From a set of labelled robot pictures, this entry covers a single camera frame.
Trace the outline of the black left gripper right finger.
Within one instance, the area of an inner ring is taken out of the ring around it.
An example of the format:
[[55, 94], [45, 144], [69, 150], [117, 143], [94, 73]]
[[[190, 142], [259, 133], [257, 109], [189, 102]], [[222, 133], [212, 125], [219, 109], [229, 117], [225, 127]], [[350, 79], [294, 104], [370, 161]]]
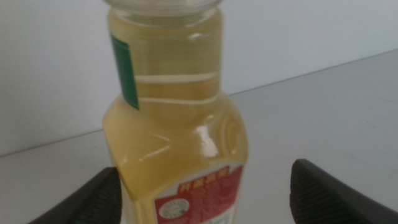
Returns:
[[298, 224], [397, 224], [397, 212], [306, 159], [292, 164], [290, 210]]

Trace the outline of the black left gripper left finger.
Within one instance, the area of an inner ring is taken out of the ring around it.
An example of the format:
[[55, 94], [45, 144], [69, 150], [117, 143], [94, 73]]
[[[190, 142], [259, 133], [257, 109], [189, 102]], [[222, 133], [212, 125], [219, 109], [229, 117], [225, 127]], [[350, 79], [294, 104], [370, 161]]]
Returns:
[[30, 224], [120, 224], [121, 183], [107, 167]]

